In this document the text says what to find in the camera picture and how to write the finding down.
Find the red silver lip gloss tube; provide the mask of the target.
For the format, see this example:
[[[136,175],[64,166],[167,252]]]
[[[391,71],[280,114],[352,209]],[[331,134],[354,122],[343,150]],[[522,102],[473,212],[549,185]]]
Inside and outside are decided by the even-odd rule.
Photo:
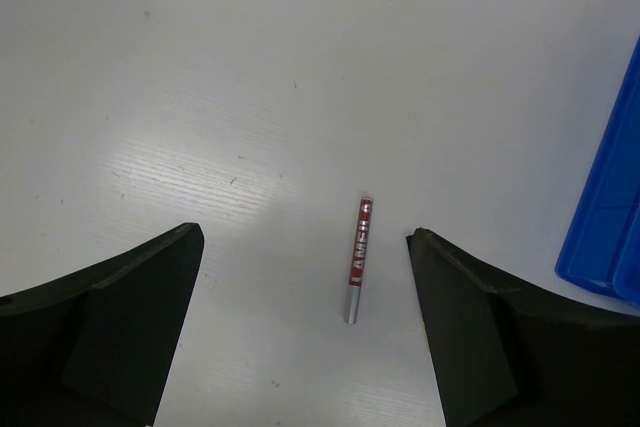
[[[373,199],[369,196],[362,196],[359,202],[356,232],[347,280],[344,320],[348,325],[354,325],[357,321],[363,273],[371,230],[372,208]]]

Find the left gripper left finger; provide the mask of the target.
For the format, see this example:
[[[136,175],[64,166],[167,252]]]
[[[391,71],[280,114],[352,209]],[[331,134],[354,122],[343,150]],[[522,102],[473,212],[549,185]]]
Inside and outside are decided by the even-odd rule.
[[[204,251],[183,223],[1,299],[4,426],[151,426]]]

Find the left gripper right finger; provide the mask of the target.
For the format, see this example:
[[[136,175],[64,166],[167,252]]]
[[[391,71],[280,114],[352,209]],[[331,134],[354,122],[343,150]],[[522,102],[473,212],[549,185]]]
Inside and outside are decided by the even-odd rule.
[[[639,320],[542,289],[436,233],[407,239],[449,426],[635,426]]]

